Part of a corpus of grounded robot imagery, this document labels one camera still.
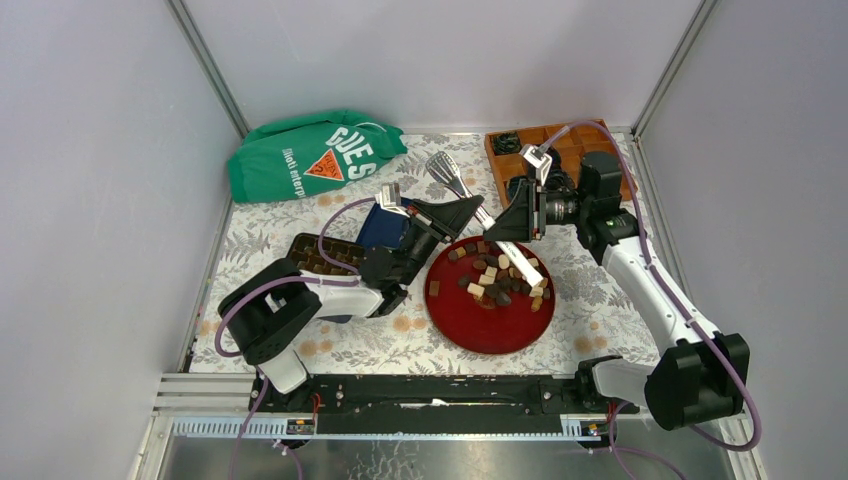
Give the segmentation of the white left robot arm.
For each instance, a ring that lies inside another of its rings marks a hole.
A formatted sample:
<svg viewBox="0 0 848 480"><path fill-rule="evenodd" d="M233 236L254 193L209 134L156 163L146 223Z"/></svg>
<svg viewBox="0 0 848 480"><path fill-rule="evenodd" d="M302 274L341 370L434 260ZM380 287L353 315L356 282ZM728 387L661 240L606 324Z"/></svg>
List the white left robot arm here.
<svg viewBox="0 0 848 480"><path fill-rule="evenodd" d="M311 388L292 345L301 330L314 319L344 323L392 313L436 247L457 239L482 203L479 195L441 204L410 201L398 247L372 247L358 267L346 266L340 275L303 272L292 259L278 259L219 303L216 335L231 336L232 356L256 368L282 408L299 410Z"/></svg>

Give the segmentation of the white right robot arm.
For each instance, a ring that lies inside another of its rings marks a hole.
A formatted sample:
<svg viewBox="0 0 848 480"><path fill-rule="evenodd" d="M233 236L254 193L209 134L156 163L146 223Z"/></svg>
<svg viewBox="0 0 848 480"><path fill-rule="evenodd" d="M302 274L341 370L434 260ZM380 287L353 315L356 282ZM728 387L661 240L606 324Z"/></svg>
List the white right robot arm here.
<svg viewBox="0 0 848 480"><path fill-rule="evenodd" d="M485 239L530 242L551 225L574 226L580 244L630 299L661 354L653 367L620 356L581 362L573 386L577 405L597 412L612 399L629 401L666 430L740 413L749 347L700 315L670 278L642 222L622 206L621 184L629 175L618 157L590 152L575 188L549 188L550 156L533 145L521 155L529 172Z"/></svg>

